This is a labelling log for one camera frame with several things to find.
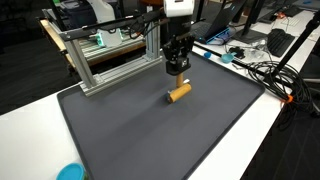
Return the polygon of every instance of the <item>blue object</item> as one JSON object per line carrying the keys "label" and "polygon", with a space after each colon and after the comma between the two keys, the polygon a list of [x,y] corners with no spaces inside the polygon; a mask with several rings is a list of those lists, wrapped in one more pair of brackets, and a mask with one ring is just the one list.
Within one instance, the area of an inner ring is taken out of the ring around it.
{"label": "blue object", "polygon": [[229,40],[230,39],[229,31],[230,29],[226,28],[225,30],[221,31],[220,33],[208,39],[206,43],[211,44],[212,43],[211,41],[215,41],[219,39],[224,39],[225,41]]}
{"label": "blue object", "polygon": [[203,54],[203,56],[205,57],[205,58],[210,58],[211,57],[211,53],[210,52],[205,52],[204,54]]}
{"label": "blue object", "polygon": [[64,167],[57,176],[57,180],[83,180],[84,168],[81,164],[72,163]]}
{"label": "blue object", "polygon": [[223,63],[226,63],[226,64],[228,64],[228,63],[230,63],[231,61],[233,61],[233,59],[234,59],[234,55],[236,55],[237,53],[235,53],[235,52],[233,52],[233,53],[228,53],[228,54],[224,54],[224,55],[222,55],[221,56],[221,60],[222,60],[222,62]]}
{"label": "blue object", "polygon": [[312,3],[312,1],[303,1],[303,4],[311,4]]}

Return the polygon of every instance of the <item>gray mat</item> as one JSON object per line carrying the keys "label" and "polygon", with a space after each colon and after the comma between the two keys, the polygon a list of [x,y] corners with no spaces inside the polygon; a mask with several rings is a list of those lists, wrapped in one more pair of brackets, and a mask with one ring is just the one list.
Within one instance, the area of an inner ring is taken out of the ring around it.
{"label": "gray mat", "polygon": [[90,179],[186,179],[264,92],[200,56],[190,61],[192,91],[174,104],[165,99],[175,78],[164,63],[93,97],[79,87],[58,95]]}

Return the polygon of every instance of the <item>metal extrusion frame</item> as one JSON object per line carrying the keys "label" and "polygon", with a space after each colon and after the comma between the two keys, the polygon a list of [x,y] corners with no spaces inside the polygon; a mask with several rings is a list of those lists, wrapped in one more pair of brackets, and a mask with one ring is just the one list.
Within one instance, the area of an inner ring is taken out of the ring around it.
{"label": "metal extrusion frame", "polygon": [[[80,78],[82,79],[82,82],[80,82],[79,85],[86,96],[91,96],[95,93],[98,93],[141,71],[153,67],[162,61],[162,57],[160,56],[160,27],[154,26],[158,25],[154,22],[150,23],[149,28],[153,28],[153,30],[146,36],[146,55],[123,64],[117,68],[108,70],[101,74],[93,75],[88,65],[88,59],[85,57],[85,54],[81,49],[79,40],[65,40],[65,38],[62,37],[65,37],[65,35],[68,34],[68,31],[61,32],[59,28],[55,27],[55,25],[52,24],[52,27],[63,40],[66,49],[68,50],[68,53],[76,66]],[[125,49],[132,44],[136,44],[136,42],[133,41],[123,43],[119,47],[111,48],[110,51],[116,51],[119,50],[119,48]]]}
{"label": "metal extrusion frame", "polygon": [[130,39],[124,38],[121,46],[111,48],[101,48],[99,45],[89,41],[79,41],[82,52],[88,63],[95,61],[97,58],[104,57],[106,53],[115,53],[118,51],[125,51],[129,47],[139,46],[142,42],[142,38]]}

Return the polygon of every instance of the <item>wooden cylinder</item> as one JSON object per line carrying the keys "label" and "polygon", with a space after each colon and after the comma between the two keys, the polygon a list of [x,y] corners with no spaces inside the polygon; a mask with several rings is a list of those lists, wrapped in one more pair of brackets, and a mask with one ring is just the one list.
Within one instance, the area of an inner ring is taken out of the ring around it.
{"label": "wooden cylinder", "polygon": [[190,84],[183,84],[181,87],[175,89],[172,91],[169,95],[169,102],[174,103],[178,99],[180,99],[182,96],[186,95],[188,92],[191,91],[191,85]]}
{"label": "wooden cylinder", "polygon": [[178,74],[176,78],[177,78],[176,80],[177,88],[179,88],[183,85],[183,74],[182,73]]}

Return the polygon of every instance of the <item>white table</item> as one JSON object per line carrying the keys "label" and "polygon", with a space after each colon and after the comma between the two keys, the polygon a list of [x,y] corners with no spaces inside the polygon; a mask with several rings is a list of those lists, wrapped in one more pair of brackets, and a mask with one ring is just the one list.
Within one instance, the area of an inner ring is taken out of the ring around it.
{"label": "white table", "polygon": [[[312,13],[303,12],[296,27],[289,33],[298,35],[304,30]],[[275,28],[285,28],[276,22]],[[258,24],[255,30],[268,33],[271,25]],[[310,54],[314,40],[307,40],[289,64],[300,70]],[[207,46],[223,53],[223,47]],[[194,47],[194,51],[204,51]],[[231,64],[222,64],[217,57],[211,60],[245,75]],[[81,159],[60,110],[57,93],[0,116],[0,179],[54,180],[59,171]],[[264,93],[223,137],[190,179],[239,179],[280,112],[280,101],[269,92]]]}

